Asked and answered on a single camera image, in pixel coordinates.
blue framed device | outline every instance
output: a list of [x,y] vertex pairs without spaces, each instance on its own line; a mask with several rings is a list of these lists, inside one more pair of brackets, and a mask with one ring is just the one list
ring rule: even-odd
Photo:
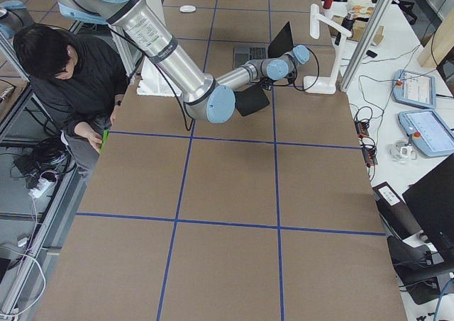
[[407,135],[421,133],[421,137],[414,137],[411,142],[427,157],[454,153],[454,133],[432,108],[401,112],[398,118]]
[[394,76],[392,92],[399,103],[420,108],[436,107],[435,78],[431,75],[399,69]]

man's hand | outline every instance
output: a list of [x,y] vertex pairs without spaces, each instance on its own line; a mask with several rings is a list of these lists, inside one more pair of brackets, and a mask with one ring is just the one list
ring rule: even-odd
[[113,111],[112,111],[112,114],[111,114],[111,124],[112,124],[112,125],[114,124],[114,121],[115,121],[115,119],[116,119],[116,115],[117,115],[117,113],[118,113],[118,110],[120,110],[120,106],[115,105],[115,106],[113,107]]
[[101,153],[102,146],[102,137],[98,132],[93,130],[93,128],[88,124],[82,121],[78,123],[74,128],[76,135],[80,135],[83,138],[88,139],[90,145],[96,150],[96,152]]

gray pants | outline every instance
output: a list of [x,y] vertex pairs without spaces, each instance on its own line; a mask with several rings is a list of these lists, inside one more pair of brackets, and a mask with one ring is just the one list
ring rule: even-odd
[[[111,128],[110,116],[98,116],[93,121],[89,121],[88,124],[102,136],[104,130]],[[85,183],[88,184],[98,161],[99,153],[96,152],[86,138],[72,137],[65,133],[65,139],[68,142],[70,153],[76,161],[77,171]]]

white round object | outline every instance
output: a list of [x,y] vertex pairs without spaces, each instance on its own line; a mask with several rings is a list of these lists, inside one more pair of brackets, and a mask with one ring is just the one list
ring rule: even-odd
[[181,6],[179,8],[179,11],[181,11],[182,13],[194,13],[196,11],[196,7],[187,4],[186,6]]

black sweater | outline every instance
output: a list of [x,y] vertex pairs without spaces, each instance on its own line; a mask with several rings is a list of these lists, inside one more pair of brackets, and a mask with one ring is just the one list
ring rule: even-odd
[[56,126],[75,136],[78,123],[111,114],[115,95],[125,93],[128,79],[120,56],[103,40],[64,34],[69,36],[78,56],[71,79],[30,77],[30,83]]

